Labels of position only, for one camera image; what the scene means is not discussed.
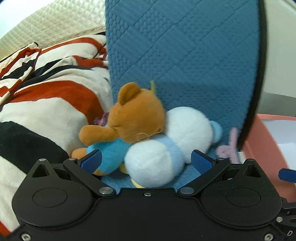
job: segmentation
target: striped blanket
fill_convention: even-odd
[[[33,164],[63,162],[113,105],[105,45],[99,34],[32,43],[0,62],[0,233],[19,225],[11,201]]]

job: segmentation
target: plush toy body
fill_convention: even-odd
[[[171,182],[191,163],[191,152],[206,153],[218,142],[222,128],[217,122],[190,107],[177,107],[166,114],[164,134],[157,134],[133,144],[126,156],[125,166],[136,187],[157,188]]]
[[[131,144],[161,133],[164,122],[165,110],[154,93],[128,83],[118,93],[107,126],[87,125],[81,129],[79,138],[88,148],[74,150],[72,157],[80,159],[100,149],[102,164],[94,174],[109,174],[119,167]]]

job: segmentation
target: white plush toy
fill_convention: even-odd
[[[206,153],[221,139],[222,128],[200,111],[177,107],[166,114],[163,134],[133,144],[124,158],[125,168],[135,187],[157,188],[179,175],[191,152]]]

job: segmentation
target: coral storage bin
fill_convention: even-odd
[[[282,168],[291,168],[291,162],[284,158],[279,145],[263,120],[296,121],[296,117],[257,114],[242,148],[246,158],[253,158],[259,163],[280,196],[286,198],[288,202],[296,202],[295,184],[282,181],[278,177]]]

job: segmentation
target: beige quilted fabric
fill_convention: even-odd
[[[0,39],[0,59],[32,42],[45,48],[105,29],[105,0],[56,0]]]

